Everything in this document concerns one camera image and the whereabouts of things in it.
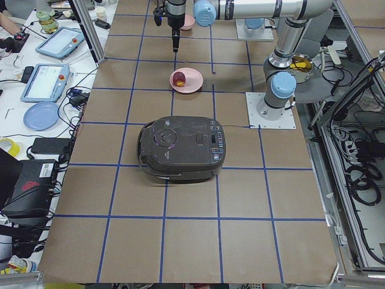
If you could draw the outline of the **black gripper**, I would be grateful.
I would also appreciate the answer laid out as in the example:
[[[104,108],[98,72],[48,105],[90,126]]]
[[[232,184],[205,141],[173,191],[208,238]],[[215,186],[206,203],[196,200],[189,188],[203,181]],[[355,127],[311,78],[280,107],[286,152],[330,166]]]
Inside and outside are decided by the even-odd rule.
[[[180,29],[185,23],[185,0],[157,1],[153,17],[156,26],[161,26],[163,18],[167,18],[172,31],[173,52],[178,53]]]

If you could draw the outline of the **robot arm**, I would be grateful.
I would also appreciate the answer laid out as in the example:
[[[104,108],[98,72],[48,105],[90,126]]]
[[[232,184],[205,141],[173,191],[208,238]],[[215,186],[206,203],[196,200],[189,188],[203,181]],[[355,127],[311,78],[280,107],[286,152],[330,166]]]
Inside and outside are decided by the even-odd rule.
[[[274,26],[265,18],[252,18],[244,20],[246,38],[255,41],[272,42]]]
[[[311,19],[323,14],[332,1],[194,1],[193,16],[202,27],[216,20],[274,18],[281,24],[278,41],[263,65],[267,91],[256,106],[266,120],[278,120],[296,89],[288,71]]]

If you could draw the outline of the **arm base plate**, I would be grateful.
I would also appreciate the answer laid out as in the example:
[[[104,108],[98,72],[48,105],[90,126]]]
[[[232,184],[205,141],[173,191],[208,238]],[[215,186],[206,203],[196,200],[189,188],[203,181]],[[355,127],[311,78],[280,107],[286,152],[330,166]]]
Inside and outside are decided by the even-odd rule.
[[[249,127],[252,129],[296,129],[292,105],[271,108],[265,103],[265,93],[245,93]]]
[[[237,38],[241,41],[273,42],[273,25],[267,18],[237,19]]]

